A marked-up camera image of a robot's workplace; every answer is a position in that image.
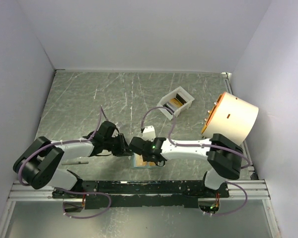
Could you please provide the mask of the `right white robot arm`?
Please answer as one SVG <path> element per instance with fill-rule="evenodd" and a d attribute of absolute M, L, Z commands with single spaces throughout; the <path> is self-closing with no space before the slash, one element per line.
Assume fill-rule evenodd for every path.
<path fill-rule="evenodd" d="M 237 180 L 242 169 L 242 148 L 222 134 L 197 141 L 173 140 L 157 137 L 153 141 L 134 137 L 129 149 L 142 156 L 145 162 L 164 165 L 175 159 L 205 160 L 211 165 L 201 184 L 201 193 L 212 197 L 226 180 Z"/>

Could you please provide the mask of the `gold card in tray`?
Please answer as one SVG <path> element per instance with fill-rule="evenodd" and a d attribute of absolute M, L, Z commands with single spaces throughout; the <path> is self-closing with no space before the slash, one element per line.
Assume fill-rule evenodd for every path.
<path fill-rule="evenodd" d="M 176 108 L 180 108 L 183 106 L 183 103 L 180 102 L 177 98 L 172 98 L 168 102 Z"/>

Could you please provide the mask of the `aluminium extrusion frame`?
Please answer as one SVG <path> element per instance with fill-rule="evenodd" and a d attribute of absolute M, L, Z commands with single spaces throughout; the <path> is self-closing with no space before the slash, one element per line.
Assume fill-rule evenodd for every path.
<path fill-rule="evenodd" d="M 266 183 L 240 180 L 228 187 L 220 210 L 205 215 L 183 207 L 111 208 L 82 220 L 62 213 L 52 189 L 12 185 L 0 222 L 0 238 L 274 238 L 280 236 Z"/>

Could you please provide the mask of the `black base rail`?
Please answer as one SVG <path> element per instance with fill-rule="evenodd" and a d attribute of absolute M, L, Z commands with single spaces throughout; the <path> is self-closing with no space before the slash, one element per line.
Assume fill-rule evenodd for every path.
<path fill-rule="evenodd" d="M 83 181 L 71 194 L 60 189 L 52 192 L 54 199 L 79 199 L 85 202 L 86 209 L 99 209 L 108 206 L 109 200 L 104 195 L 96 195 L 96 192 L 108 194 L 111 198 L 111 207 L 158 207 L 158 206 L 182 206 L 184 208 L 198 208 L 199 199 L 215 201 L 217 195 L 220 198 L 228 198 L 229 192 L 226 184 L 219 189 L 212 190 L 204 185 L 202 180 L 158 180 L 158 181 Z"/>

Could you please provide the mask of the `green card holder wallet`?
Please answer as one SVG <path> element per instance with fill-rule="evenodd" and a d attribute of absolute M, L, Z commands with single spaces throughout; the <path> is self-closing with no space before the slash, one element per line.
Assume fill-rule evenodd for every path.
<path fill-rule="evenodd" d="M 141 155 L 134 154 L 132 157 L 132 166 L 133 169 L 150 169 L 156 168 L 156 164 L 154 162 L 146 162 L 143 161 Z"/>

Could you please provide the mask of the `beige cylindrical drum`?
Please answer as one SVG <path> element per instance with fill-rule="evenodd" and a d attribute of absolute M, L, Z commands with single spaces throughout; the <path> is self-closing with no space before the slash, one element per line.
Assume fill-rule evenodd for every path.
<path fill-rule="evenodd" d="M 259 113 L 259 108 L 235 95 L 223 92 L 218 97 L 201 134 L 212 138 L 222 134 L 237 145 L 241 145 L 252 130 Z"/>

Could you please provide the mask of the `white card tray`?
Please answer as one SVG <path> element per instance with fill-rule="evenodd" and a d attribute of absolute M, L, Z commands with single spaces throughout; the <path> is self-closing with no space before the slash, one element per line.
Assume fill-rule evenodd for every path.
<path fill-rule="evenodd" d="M 194 97 L 191 96 L 183 87 L 179 86 L 167 95 L 163 96 L 158 102 L 160 111 L 169 119 L 173 116 L 178 117 L 181 112 L 191 107 Z"/>

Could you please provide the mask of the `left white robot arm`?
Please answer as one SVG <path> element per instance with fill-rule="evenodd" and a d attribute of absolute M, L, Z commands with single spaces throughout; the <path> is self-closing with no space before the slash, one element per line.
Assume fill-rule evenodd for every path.
<path fill-rule="evenodd" d="M 63 159 L 100 156 L 106 150 L 115 157 L 132 156 L 128 143 L 116 125 L 104 121 L 89 135 L 68 141 L 52 141 L 38 137 L 16 160 L 13 171 L 24 186 L 41 189 L 46 185 L 64 188 L 72 198 L 82 194 L 80 177 L 72 171 L 59 169 Z"/>

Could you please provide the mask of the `black card in tray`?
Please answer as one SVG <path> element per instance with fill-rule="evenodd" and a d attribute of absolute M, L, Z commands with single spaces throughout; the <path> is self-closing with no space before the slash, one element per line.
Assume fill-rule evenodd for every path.
<path fill-rule="evenodd" d="M 173 105 L 171 105 L 170 103 L 166 103 L 163 105 L 165 108 L 170 109 L 173 113 L 177 110 L 176 107 L 174 107 Z"/>

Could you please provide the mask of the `small metal rod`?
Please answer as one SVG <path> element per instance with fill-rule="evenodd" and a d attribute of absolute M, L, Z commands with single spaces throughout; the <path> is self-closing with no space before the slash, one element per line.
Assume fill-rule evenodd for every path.
<path fill-rule="evenodd" d="M 89 161 L 76 161 L 76 162 L 64 162 L 64 163 L 61 163 L 62 166 L 85 165 L 85 164 L 89 164 Z"/>

